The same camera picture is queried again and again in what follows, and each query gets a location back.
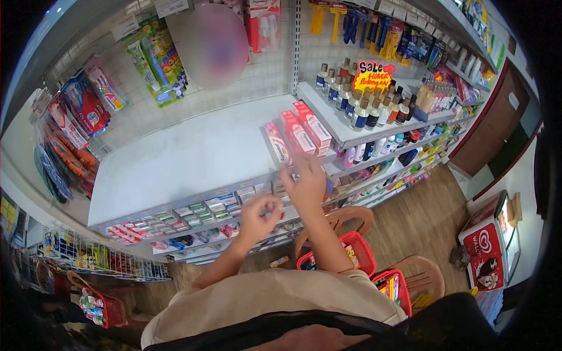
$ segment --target brown door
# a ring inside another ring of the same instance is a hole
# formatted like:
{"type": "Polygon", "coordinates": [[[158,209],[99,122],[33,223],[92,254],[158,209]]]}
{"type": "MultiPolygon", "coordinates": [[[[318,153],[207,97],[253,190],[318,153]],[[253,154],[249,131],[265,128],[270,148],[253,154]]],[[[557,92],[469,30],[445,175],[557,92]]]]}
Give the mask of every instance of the brown door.
{"type": "Polygon", "coordinates": [[[509,139],[527,108],[529,99],[521,78],[510,64],[492,106],[474,133],[451,158],[451,162],[470,176],[478,173],[509,139]],[[515,105],[518,104],[517,109],[510,103],[512,93],[515,99],[512,97],[511,100],[515,105]]]}

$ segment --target pepsodent toothpaste box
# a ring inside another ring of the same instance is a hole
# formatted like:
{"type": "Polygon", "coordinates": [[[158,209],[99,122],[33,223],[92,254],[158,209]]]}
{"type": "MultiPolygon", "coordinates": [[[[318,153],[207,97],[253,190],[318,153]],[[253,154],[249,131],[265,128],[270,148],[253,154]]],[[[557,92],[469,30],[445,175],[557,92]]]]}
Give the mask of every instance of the pepsodent toothpaste box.
{"type": "Polygon", "coordinates": [[[265,124],[265,132],[268,135],[269,142],[273,147],[275,155],[277,156],[277,160],[279,163],[286,163],[288,165],[291,164],[291,154],[289,153],[289,149],[285,145],[285,141],[281,138],[277,127],[273,122],[268,122],[265,124]]]}

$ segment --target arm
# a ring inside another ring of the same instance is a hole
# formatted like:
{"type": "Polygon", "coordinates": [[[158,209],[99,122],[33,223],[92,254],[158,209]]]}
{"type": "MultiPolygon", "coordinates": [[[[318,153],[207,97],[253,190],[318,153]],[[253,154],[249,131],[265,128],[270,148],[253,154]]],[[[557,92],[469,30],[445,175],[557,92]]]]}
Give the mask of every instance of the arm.
{"type": "Polygon", "coordinates": [[[301,175],[298,183],[291,179],[286,168],[281,170],[279,177],[309,232],[316,266],[334,273],[352,270],[353,262],[322,210],[326,178],[320,163],[316,157],[305,155],[303,158],[297,157],[295,164],[301,175]]]}
{"type": "Polygon", "coordinates": [[[272,195],[255,196],[242,208],[240,234],[232,240],[224,253],[191,285],[204,289],[209,285],[238,274],[248,251],[270,233],[281,218],[283,203],[272,195]],[[264,207],[271,211],[269,219],[261,217],[264,207]]]}

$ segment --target ice cream freezer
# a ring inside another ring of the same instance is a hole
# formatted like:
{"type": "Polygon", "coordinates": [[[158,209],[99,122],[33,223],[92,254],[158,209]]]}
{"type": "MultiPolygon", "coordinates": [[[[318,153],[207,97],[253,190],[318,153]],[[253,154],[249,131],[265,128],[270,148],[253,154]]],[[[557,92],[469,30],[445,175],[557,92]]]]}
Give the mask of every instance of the ice cream freezer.
{"type": "Polygon", "coordinates": [[[471,288],[501,289],[509,285],[519,261],[517,226],[507,219],[507,191],[503,190],[474,212],[459,233],[470,254],[467,266],[471,288]]]}

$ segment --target beige shirt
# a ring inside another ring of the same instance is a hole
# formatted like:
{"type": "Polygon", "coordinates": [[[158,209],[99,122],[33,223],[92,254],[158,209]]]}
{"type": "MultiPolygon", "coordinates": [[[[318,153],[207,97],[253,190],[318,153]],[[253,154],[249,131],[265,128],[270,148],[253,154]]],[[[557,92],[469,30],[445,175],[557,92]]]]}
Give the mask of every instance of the beige shirt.
{"type": "Polygon", "coordinates": [[[142,348],[247,321],[265,313],[321,309],[395,325],[404,311],[361,270],[340,274],[276,268],[178,292],[144,329],[142,348]]]}

